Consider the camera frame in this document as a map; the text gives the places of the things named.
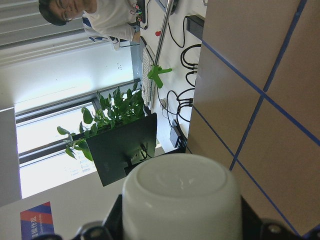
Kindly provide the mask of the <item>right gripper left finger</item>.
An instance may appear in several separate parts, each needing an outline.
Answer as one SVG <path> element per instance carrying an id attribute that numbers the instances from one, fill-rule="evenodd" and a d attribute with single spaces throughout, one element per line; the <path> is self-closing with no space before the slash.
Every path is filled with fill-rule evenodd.
<path id="1" fill-rule="evenodd" d="M 103 226 L 107 228 L 113 240 L 123 239 L 123 196 L 118 195 L 113 207 L 110 209 L 108 216 L 103 222 Z"/>

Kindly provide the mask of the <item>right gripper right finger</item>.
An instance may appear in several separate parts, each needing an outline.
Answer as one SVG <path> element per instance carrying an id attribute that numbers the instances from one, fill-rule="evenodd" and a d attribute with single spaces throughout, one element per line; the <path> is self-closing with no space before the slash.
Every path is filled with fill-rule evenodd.
<path id="1" fill-rule="evenodd" d="M 261 236 L 262 221 L 241 196 L 242 237 L 244 240 L 259 240 Z"/>

